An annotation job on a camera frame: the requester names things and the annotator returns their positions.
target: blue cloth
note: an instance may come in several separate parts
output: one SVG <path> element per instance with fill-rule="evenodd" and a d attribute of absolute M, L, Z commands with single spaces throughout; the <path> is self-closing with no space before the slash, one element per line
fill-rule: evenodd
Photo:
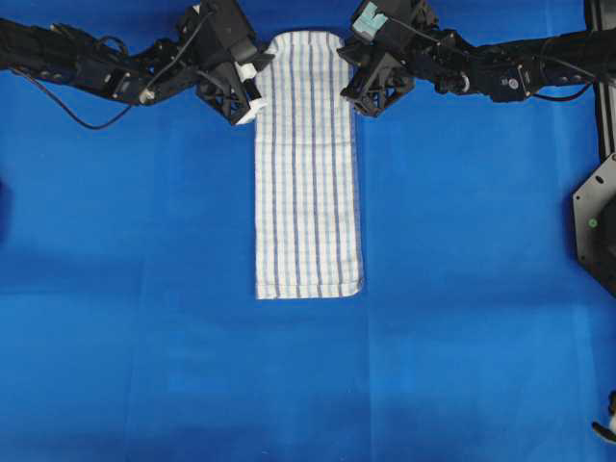
<path fill-rule="evenodd" d="M 264 39 L 344 35 L 356 2 L 241 2 Z M 440 0 L 481 44 L 584 28 L 581 0 Z M 2 2 L 1 14 L 172 36 L 167 0 Z M 613 299 L 574 259 L 598 162 L 593 95 L 440 96 L 360 122 L 367 285 L 254 299 L 254 127 L 191 92 L 84 131 L 0 75 L 3 462 L 607 461 Z M 59 93 L 91 122 L 118 107 Z"/>

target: robotic arm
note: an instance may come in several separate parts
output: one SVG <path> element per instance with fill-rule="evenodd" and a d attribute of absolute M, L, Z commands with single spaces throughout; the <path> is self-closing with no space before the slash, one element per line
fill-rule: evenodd
<path fill-rule="evenodd" d="M 39 86 L 71 86 L 127 109 L 196 87 L 197 96 L 231 124 L 252 120 L 265 104 L 254 77 L 272 56 L 256 42 L 236 0 L 201 1 L 186 11 L 177 31 L 177 41 L 159 39 L 131 56 L 118 38 L 97 39 L 64 24 L 47 30 L 0 19 L 0 70 Z"/>
<path fill-rule="evenodd" d="M 365 116 L 379 116 L 414 88 L 415 78 L 432 82 L 439 93 L 558 101 L 537 92 L 613 85 L 616 71 L 616 30 L 474 47 L 457 32 L 439 29 L 425 0 L 364 0 L 351 23 L 353 37 L 339 54 L 358 70 L 342 95 Z"/>

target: black cable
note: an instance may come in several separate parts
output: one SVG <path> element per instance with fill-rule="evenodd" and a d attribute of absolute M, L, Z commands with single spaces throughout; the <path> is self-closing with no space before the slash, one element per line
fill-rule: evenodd
<path fill-rule="evenodd" d="M 126 44 L 122 40 L 114 36 L 101 37 L 94 43 L 94 47 L 99 48 L 100 45 L 106 45 L 108 41 L 112 41 L 113 43 L 115 43 L 122 55 L 128 56 L 128 47 L 126 46 Z"/>
<path fill-rule="evenodd" d="M 533 96 L 535 98 L 545 99 L 546 101 L 552 101 L 554 103 L 568 103 L 569 101 L 578 99 L 580 96 L 585 94 L 586 91 L 590 89 L 591 86 L 592 84 L 586 84 L 583 89 L 581 89 L 577 93 L 572 94 L 571 96 L 558 97 L 558 96 L 547 96 L 546 94 L 538 94 L 538 93 L 533 94 Z"/>
<path fill-rule="evenodd" d="M 65 103 L 62 101 L 62 99 L 60 99 L 53 91 L 51 91 L 50 89 L 48 89 L 45 85 L 43 85 L 41 82 L 38 82 L 37 80 L 35 80 L 33 77 L 31 77 L 30 75 L 26 74 L 25 72 L 22 72 L 18 69 L 15 69 L 14 67 L 9 67 L 10 70 L 12 70 L 15 74 L 20 75 L 21 77 L 25 78 L 26 80 L 28 80 L 30 83 L 32 83 L 33 85 L 35 85 L 39 90 L 41 90 L 43 93 L 45 93 L 47 96 L 49 96 L 58 106 L 60 106 L 62 109 L 64 109 L 66 111 L 66 113 L 73 119 L 75 120 L 77 123 L 79 123 L 81 126 L 88 128 L 90 130 L 103 130 L 107 127 L 109 127 L 110 125 L 113 125 L 114 123 L 116 123 L 118 120 L 120 120 L 121 118 L 123 118 L 126 113 L 128 113 L 133 106 L 132 105 L 128 105 L 126 106 L 126 108 L 124 108 L 119 114 L 117 114 L 114 118 L 110 119 L 108 122 L 103 123 L 102 125 L 90 125 L 89 123 L 85 122 L 84 120 L 82 120 L 81 118 L 79 118 L 75 113 L 73 113 L 71 111 L 71 109 L 65 105 Z"/>
<path fill-rule="evenodd" d="M 558 58 L 554 58 L 552 56 L 546 56 L 546 55 L 533 55 L 537 58 L 539 58 L 540 60 L 543 61 L 552 61 L 554 63 L 559 63 L 560 65 L 564 65 L 565 67 L 569 67 L 579 73 L 582 73 L 584 75 L 586 75 L 587 77 L 590 77 L 591 79 L 593 79 L 593 82 L 597 81 L 597 76 L 595 74 L 593 74 L 592 72 L 587 71 L 586 69 L 582 69 L 581 67 L 575 65 L 575 64 L 571 64 L 567 61 L 563 61 L 563 60 L 559 60 Z"/>
<path fill-rule="evenodd" d="M 428 40 L 433 41 L 434 43 L 436 43 L 437 45 L 439 45 L 439 46 L 441 46 L 443 48 L 447 48 L 448 50 L 450 50 L 450 51 L 452 51 L 454 53 L 457 53 L 459 55 L 465 56 L 467 58 L 475 58 L 473 55 L 471 55 L 471 54 L 469 54 L 469 53 L 467 53 L 465 51 L 462 51 L 462 50 L 460 50 L 458 48 L 455 48 L 455 47 L 452 47 L 452 46 L 448 46 L 448 45 L 444 45 L 440 40 L 438 40 L 438 39 L 436 39 L 436 38 L 434 38 L 434 37 L 432 37 L 432 36 L 422 32 L 422 31 L 420 31 L 419 29 L 417 29 L 417 28 L 415 28 L 415 27 L 413 27 L 413 26 L 411 26 L 409 24 L 406 24 L 404 21 L 400 21 L 399 19 L 396 19 L 396 18 L 390 17 L 390 16 L 387 16 L 387 17 L 388 17 L 388 19 L 396 22 L 396 24 L 399 24 L 400 26 L 405 27 L 409 31 L 414 32 L 415 34 L 417 34 L 420 37 L 423 37 L 424 39 L 428 39 Z M 597 76 L 595 74 L 593 74 L 592 72 L 589 72 L 586 69 L 582 69 L 581 67 L 579 67 L 579 66 L 577 66 L 575 64 L 571 64 L 569 62 L 560 60 L 558 58 L 554 58 L 552 56 L 546 56 L 544 54 L 533 55 L 533 56 L 536 57 L 536 58 L 539 58 L 540 60 L 543 60 L 543 61 L 552 61 L 554 63 L 558 63 L 560 65 L 564 65 L 565 67 L 569 67 L 569 68 L 573 69 L 576 72 L 579 72 L 581 74 L 586 75 L 587 77 L 590 77 L 591 79 L 593 79 L 593 82 L 597 82 L 598 81 Z M 607 83 L 607 85 L 609 85 L 610 87 L 616 87 L 614 84 L 610 84 L 610 83 Z"/>
<path fill-rule="evenodd" d="M 184 45 L 182 46 L 182 48 L 179 49 L 179 51 L 177 52 L 177 55 L 175 56 L 175 58 L 173 58 L 173 60 L 167 64 L 165 67 L 163 67 L 161 70 L 159 70 L 156 75 L 154 75 L 154 77 L 152 77 L 152 79 L 147 83 L 147 85 L 145 86 L 145 89 L 143 89 L 143 91 L 147 91 L 150 89 L 150 87 L 152 87 L 152 85 L 154 85 L 156 83 L 156 81 L 158 81 L 158 79 L 161 78 L 161 76 L 167 72 L 168 70 L 170 70 L 172 67 L 174 67 L 178 61 L 180 61 L 180 58 L 182 57 L 182 55 L 186 52 L 186 50 L 188 49 L 188 47 L 191 45 L 191 43 L 193 42 L 194 38 L 196 37 L 196 35 L 199 33 L 199 31 L 201 30 L 201 28 L 203 27 L 203 24 L 205 24 L 205 21 L 212 15 L 214 14 L 214 12 L 209 12 L 207 14 L 205 14 L 203 16 L 203 18 L 199 21 L 199 23 L 197 24 L 197 26 L 194 28 L 194 31 L 192 31 L 191 36 L 189 37 L 188 40 L 186 40 L 186 43 L 184 43 Z"/>
<path fill-rule="evenodd" d="M 177 55 L 175 56 L 175 58 L 169 63 L 167 64 L 165 67 L 163 67 L 161 70 L 159 70 L 156 75 L 154 77 L 152 77 L 152 79 L 148 82 L 148 84 L 145 86 L 144 90 L 148 90 L 152 85 L 154 85 L 154 83 L 156 83 L 156 81 L 158 81 L 158 79 L 161 78 L 161 76 L 167 72 L 170 68 L 172 68 L 174 65 L 177 64 L 177 62 L 180 60 L 180 58 L 182 57 L 182 55 L 184 55 L 184 53 L 186 52 L 186 50 L 188 49 L 188 47 L 191 45 L 191 43 L 193 42 L 194 38 L 196 37 L 196 35 L 199 33 L 199 31 L 201 30 L 201 28 L 203 27 L 203 24 L 205 24 L 205 21 L 212 15 L 214 14 L 214 12 L 209 12 L 207 13 L 200 21 L 199 24 L 196 26 L 196 28 L 194 29 L 194 31 L 192 32 L 191 36 L 189 37 L 189 39 L 186 41 L 186 43 L 184 43 L 184 45 L 182 46 L 182 48 L 180 48 L 178 50 Z M 109 36 L 105 36 L 103 38 L 100 38 L 96 43 L 95 46 L 98 46 L 102 43 L 105 43 L 107 41 L 114 41 L 120 48 L 120 52 L 122 52 L 125 55 L 128 55 L 128 52 L 126 50 L 126 46 L 124 45 L 124 42 L 121 41 L 119 38 L 115 38 L 115 37 L 109 37 Z M 88 128 L 90 130 L 103 130 L 111 125 L 113 125 L 114 123 L 116 123 L 118 120 L 120 120 L 121 118 L 123 118 L 124 116 L 126 116 L 126 114 L 133 109 L 133 105 L 129 104 L 128 106 L 126 106 L 120 113 L 118 113 L 116 116 L 114 116 L 112 119 L 110 119 L 109 121 L 103 123 L 102 125 L 91 125 L 87 122 L 85 122 L 84 120 L 82 120 L 80 117 L 78 117 L 75 113 L 73 113 L 73 111 L 65 105 L 65 103 L 63 102 L 62 99 L 60 99 L 60 97 L 58 97 L 53 91 L 51 91 L 50 89 L 48 89 L 45 85 L 43 85 L 41 82 L 37 81 L 36 79 L 34 79 L 32 76 L 28 75 L 25 72 L 20 71 L 19 69 L 16 69 L 14 67 L 10 67 L 10 70 L 12 70 L 15 74 L 20 75 L 21 77 L 25 78 L 26 80 L 28 80 L 30 83 L 32 83 L 33 85 L 35 85 L 39 90 L 41 90 L 43 93 L 45 93 L 47 96 L 49 96 L 58 106 L 60 106 L 69 116 L 70 118 L 72 118 L 73 120 L 75 120 L 77 123 L 79 123 L 82 127 Z"/>
<path fill-rule="evenodd" d="M 390 17 L 390 16 L 387 16 L 387 17 L 388 17 L 388 19 L 396 22 L 396 24 L 399 24 L 400 26 L 405 27 L 406 29 L 408 29 L 409 31 L 417 34 L 418 36 L 423 37 L 424 39 L 428 39 L 428 40 L 433 41 L 438 46 L 441 46 L 443 48 L 447 48 L 449 51 L 452 51 L 453 53 L 457 53 L 458 55 L 462 55 L 465 58 L 474 58 L 474 56 L 471 55 L 470 53 L 468 53 L 466 51 L 462 51 L 462 50 L 460 50 L 460 49 L 458 49 L 458 48 L 456 48 L 454 46 L 444 45 L 440 40 L 438 40 L 438 39 L 434 38 L 433 36 L 430 36 L 430 35 L 422 32 L 422 31 L 420 31 L 419 29 L 416 29 L 415 27 L 413 27 L 413 26 L 411 26 L 409 24 L 406 24 L 404 21 L 400 21 L 399 19 L 395 19 L 394 17 Z"/>

